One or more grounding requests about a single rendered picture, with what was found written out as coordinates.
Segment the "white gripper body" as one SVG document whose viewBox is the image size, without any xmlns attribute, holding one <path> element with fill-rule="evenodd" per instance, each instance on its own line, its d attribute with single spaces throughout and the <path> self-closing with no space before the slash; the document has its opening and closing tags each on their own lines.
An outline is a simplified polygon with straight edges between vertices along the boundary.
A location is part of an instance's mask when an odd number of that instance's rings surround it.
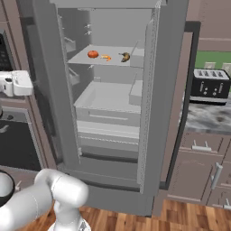
<svg viewBox="0 0 231 231">
<path fill-rule="evenodd" d="M 30 96 L 33 92 L 33 85 L 30 75 L 26 70 L 12 72 L 13 89 L 16 96 Z"/>
</svg>

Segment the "grey fridge shelf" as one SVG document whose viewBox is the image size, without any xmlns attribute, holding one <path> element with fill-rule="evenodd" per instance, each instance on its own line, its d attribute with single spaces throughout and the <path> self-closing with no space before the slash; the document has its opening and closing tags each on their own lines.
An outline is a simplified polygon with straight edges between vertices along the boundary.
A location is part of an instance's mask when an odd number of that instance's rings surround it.
<svg viewBox="0 0 231 231">
<path fill-rule="evenodd" d="M 97 51 L 99 56 L 91 59 L 88 56 L 89 51 Z M 130 60 L 121 62 L 123 56 L 118 53 L 128 52 Z M 111 57 L 110 61 L 100 59 L 101 55 L 106 54 Z M 69 60 L 69 64 L 88 64 L 88 65 L 110 65 L 110 66 L 128 66 L 133 68 L 142 68 L 144 59 L 144 49 L 134 47 L 115 47 L 115 46 L 96 46 L 88 45 L 77 55 Z"/>
</svg>

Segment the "grey fridge drawer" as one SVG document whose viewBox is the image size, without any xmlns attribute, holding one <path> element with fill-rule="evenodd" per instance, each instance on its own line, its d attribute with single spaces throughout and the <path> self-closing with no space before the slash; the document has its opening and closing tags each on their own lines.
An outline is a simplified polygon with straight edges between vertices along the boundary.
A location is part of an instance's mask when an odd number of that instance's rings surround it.
<svg viewBox="0 0 231 231">
<path fill-rule="evenodd" d="M 141 107 L 129 103 L 130 84 L 91 81 L 74 103 L 77 119 L 140 126 Z"/>
</svg>

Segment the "brown spotted banana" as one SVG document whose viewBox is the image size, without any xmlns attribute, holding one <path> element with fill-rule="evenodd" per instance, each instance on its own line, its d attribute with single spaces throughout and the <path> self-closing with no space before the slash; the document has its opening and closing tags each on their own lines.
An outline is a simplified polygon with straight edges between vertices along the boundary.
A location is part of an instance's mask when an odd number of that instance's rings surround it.
<svg viewBox="0 0 231 231">
<path fill-rule="evenodd" d="M 118 54 L 123 56 L 121 62 L 127 62 L 130 60 L 130 54 L 128 52 L 123 52 Z"/>
</svg>

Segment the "grey fridge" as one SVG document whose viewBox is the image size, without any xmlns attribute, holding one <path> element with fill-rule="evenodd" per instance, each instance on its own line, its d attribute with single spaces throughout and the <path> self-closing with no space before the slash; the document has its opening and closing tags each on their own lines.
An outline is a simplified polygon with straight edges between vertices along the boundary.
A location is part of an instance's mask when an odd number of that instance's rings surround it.
<svg viewBox="0 0 231 231">
<path fill-rule="evenodd" d="M 168 0 L 50 0 L 63 33 L 78 131 L 80 165 L 69 175 L 87 183 L 92 208 L 137 215 L 140 126 L 78 120 L 74 103 L 95 81 L 130 84 L 129 103 L 141 106 L 143 67 L 69 64 L 69 60 L 88 45 L 144 49 L 146 27 L 158 1 L 166 5 Z"/>
</svg>

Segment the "grey fridge door with gasket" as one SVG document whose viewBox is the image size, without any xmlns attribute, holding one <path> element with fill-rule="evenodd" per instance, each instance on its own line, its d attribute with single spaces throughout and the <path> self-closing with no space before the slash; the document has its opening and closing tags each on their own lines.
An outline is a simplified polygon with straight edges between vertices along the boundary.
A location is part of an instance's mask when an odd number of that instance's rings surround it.
<svg viewBox="0 0 231 231">
<path fill-rule="evenodd" d="M 145 32 L 137 182 L 138 216 L 158 194 L 189 0 L 158 1 Z"/>
</svg>

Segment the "black fridge surround panel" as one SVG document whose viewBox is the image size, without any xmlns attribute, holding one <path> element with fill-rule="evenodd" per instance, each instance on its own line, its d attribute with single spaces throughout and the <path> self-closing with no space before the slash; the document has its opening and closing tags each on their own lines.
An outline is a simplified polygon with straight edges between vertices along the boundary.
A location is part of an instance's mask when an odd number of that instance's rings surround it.
<svg viewBox="0 0 231 231">
<path fill-rule="evenodd" d="M 186 87 L 184 91 L 184 101 L 183 101 L 183 108 L 182 114 L 180 119 L 180 125 L 176 136 L 176 141 L 174 144 L 174 148 L 171 155 L 170 166 L 168 169 L 167 177 L 165 181 L 161 181 L 159 185 L 159 189 L 168 190 L 171 184 L 171 177 L 173 174 L 173 170 L 175 167 L 175 162 L 177 160 L 178 151 L 180 148 L 180 141 L 183 136 L 185 124 L 187 121 L 187 116 L 189 112 L 189 98 L 190 92 L 192 88 L 192 81 L 194 78 L 194 69 L 195 69 L 195 62 L 199 44 L 199 32 L 200 32 L 200 21 L 187 21 L 185 22 L 184 32 L 191 32 L 191 45 L 190 45 L 190 54 L 189 54 L 189 65 L 188 65 L 188 72 L 187 72 L 187 79 L 186 79 Z"/>
</svg>

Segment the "black microwave oven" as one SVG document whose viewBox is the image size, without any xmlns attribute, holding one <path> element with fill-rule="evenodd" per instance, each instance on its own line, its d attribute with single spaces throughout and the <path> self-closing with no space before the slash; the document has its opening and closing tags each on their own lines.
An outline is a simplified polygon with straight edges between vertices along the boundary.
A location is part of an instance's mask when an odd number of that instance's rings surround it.
<svg viewBox="0 0 231 231">
<path fill-rule="evenodd" d="M 14 59 L 7 40 L 6 32 L 4 29 L 0 29 L 0 70 L 12 71 L 14 69 Z"/>
</svg>

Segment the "brown drawer front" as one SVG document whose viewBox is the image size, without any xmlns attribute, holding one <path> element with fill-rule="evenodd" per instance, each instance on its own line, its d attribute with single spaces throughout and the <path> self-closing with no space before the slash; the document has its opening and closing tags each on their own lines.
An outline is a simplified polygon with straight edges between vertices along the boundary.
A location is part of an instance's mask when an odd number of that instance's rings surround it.
<svg viewBox="0 0 231 231">
<path fill-rule="evenodd" d="M 196 144 L 199 146 L 203 146 L 204 142 L 207 141 L 208 146 L 212 148 L 212 152 L 208 153 L 219 154 L 222 144 L 224 142 L 224 137 L 220 134 L 201 134 L 195 132 L 185 132 L 181 139 L 180 148 L 187 151 L 202 152 L 191 149 L 193 140 L 196 140 Z"/>
</svg>

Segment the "black toaster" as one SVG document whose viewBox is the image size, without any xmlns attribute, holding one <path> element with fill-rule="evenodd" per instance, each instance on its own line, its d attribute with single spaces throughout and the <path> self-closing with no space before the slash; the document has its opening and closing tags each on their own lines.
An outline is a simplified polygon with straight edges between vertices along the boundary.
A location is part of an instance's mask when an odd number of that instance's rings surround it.
<svg viewBox="0 0 231 231">
<path fill-rule="evenodd" d="M 231 78 L 222 69 L 194 69 L 189 101 L 191 103 L 221 105 L 227 102 Z"/>
</svg>

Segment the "brown cupboard door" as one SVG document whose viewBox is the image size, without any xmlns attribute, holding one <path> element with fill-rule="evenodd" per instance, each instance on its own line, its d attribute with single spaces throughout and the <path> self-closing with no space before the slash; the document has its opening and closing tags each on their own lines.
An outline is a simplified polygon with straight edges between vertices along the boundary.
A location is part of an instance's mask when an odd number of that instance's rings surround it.
<svg viewBox="0 0 231 231">
<path fill-rule="evenodd" d="M 205 205 L 216 173 L 220 155 L 179 151 L 171 177 L 167 198 L 185 203 Z"/>
</svg>

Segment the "brown wall cupboards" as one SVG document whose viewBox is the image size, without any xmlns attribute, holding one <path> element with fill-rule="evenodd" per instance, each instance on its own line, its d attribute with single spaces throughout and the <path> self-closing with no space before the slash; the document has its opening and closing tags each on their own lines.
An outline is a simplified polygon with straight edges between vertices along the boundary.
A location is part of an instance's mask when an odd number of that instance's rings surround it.
<svg viewBox="0 0 231 231">
<path fill-rule="evenodd" d="M 188 21 L 200 21 L 200 51 L 231 51 L 231 0 L 189 0 Z"/>
</svg>

